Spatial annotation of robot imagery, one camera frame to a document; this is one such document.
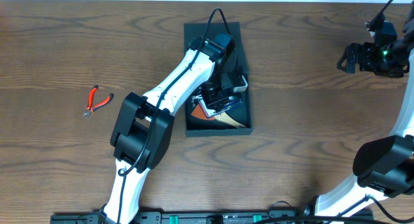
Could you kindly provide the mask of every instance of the wooden surface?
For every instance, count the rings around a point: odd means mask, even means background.
[[[115,175],[109,137],[122,100],[174,70],[183,24],[206,22],[216,6],[241,23],[254,132],[186,138],[181,109],[140,205],[300,205],[333,189],[351,173],[357,149],[391,130],[407,79],[336,69],[347,44],[371,40],[364,22],[382,5],[0,1],[0,223],[47,223],[54,212],[108,201]],[[387,11],[399,32],[407,11]],[[97,100],[115,97],[84,120],[95,84]],[[413,201],[401,195],[383,204],[408,218]]]

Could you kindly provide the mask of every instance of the table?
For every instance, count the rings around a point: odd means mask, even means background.
[[[352,172],[356,151],[395,123],[407,78],[345,74],[347,44],[382,5],[140,1],[0,1],[0,222],[47,223],[109,199],[109,137],[122,100],[159,84],[183,57],[183,24],[214,7],[241,23],[254,132],[186,138],[184,110],[140,205],[172,210],[297,206]],[[391,5],[402,30],[408,5]],[[82,118],[89,90],[113,101]],[[414,196],[384,201],[399,218]],[[376,219],[387,221],[374,206]]]

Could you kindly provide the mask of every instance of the pliers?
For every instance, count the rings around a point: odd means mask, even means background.
[[[102,102],[100,102],[99,104],[96,104],[95,106],[93,105],[93,96],[95,95],[95,92],[98,90],[98,85],[95,85],[92,89],[91,92],[89,93],[89,99],[88,99],[88,106],[86,107],[86,111],[83,114],[84,118],[89,118],[89,116],[96,110],[98,110],[100,107],[103,107],[105,105],[107,105],[112,98],[114,97],[114,94],[109,94],[109,96]]]

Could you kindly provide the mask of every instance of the white arm segment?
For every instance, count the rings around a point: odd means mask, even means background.
[[[414,50],[409,55],[409,64],[414,65]],[[389,133],[392,135],[414,135],[414,74],[408,76],[408,84],[404,100],[394,128]],[[364,198],[365,195],[373,196],[378,201],[387,199],[383,193],[372,188],[362,188],[357,183],[357,177],[351,174],[344,182],[334,188],[327,194],[321,195],[316,200],[315,216],[336,216],[345,209]],[[349,217],[362,210],[372,203],[371,200],[366,201],[358,207],[352,209],[344,217]]]
[[[163,92],[165,88],[167,88],[167,86],[176,79],[185,68],[187,68],[188,64],[193,60],[195,53],[195,50],[188,50],[179,66],[163,82],[161,82],[160,85],[143,95],[148,97],[147,102],[154,106],[157,104],[161,92]],[[192,68],[182,75],[182,77],[168,90],[164,100],[161,102],[160,109],[167,108],[169,109],[170,114],[175,116],[175,113],[192,92],[210,78],[213,74],[214,66],[215,62],[212,62],[209,56],[200,52]],[[130,166],[131,165],[125,161],[116,160],[117,173],[111,198],[103,210],[107,214],[107,218],[111,219],[114,223],[116,223],[118,219],[120,193],[122,180],[124,179],[118,175],[118,170],[122,168],[128,169]],[[128,224],[138,212],[138,200],[148,172],[149,169],[146,169],[139,174],[136,172],[135,168],[127,175],[122,200],[121,224]]]
[[[161,92],[183,71],[195,56],[195,50],[189,49],[180,65],[156,88],[146,92],[147,102],[156,105]],[[180,106],[187,100],[192,92],[213,74],[215,62],[209,56],[200,52],[192,68],[187,71],[168,91],[161,102],[160,109],[169,109],[169,113],[175,116]]]
[[[123,177],[120,177],[118,175],[118,170],[128,169],[131,166],[129,163],[125,161],[119,161],[118,159],[115,159],[115,163],[116,176],[114,186],[112,188],[111,198],[109,198],[108,204],[106,204],[105,208],[103,208],[103,211],[106,213],[107,218],[111,219],[114,223],[116,223],[118,219],[121,187],[122,181],[124,180]],[[148,172],[149,169],[147,168],[140,174],[136,172],[136,168],[134,168],[131,173],[127,175],[124,194],[122,196],[122,210],[120,217],[121,224],[128,224],[138,212],[139,195],[141,194],[142,186],[144,185],[144,181],[147,177]]]

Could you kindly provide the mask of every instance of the black box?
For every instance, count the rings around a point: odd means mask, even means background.
[[[202,36],[204,33],[204,28],[206,27],[205,23],[186,23],[184,24],[184,53],[186,53],[188,44],[192,41],[193,38]],[[237,60],[239,65],[243,67],[243,75],[248,82],[248,65],[245,56],[245,51],[243,50],[243,44],[241,43],[241,33],[240,33],[240,24],[239,23],[228,23],[230,33],[233,36],[235,42],[235,52],[237,54]],[[226,27],[224,23],[212,23],[208,29],[207,38],[214,39],[215,35],[220,32],[226,32]],[[224,65],[224,71],[233,69],[235,67],[235,54],[233,53],[227,59],[226,64]],[[235,129],[228,124],[219,122],[217,120],[200,120],[191,115],[194,105],[191,101],[191,95],[189,99],[185,102],[186,108],[186,136],[187,137],[209,137],[209,136],[229,136],[229,135],[250,135],[253,132],[252,127],[252,116],[250,114],[250,98],[248,88],[245,92],[241,93],[241,98],[243,100],[242,104],[239,104],[237,107],[227,111],[227,114],[232,117],[234,120],[238,121],[241,124],[244,124],[247,128]]]

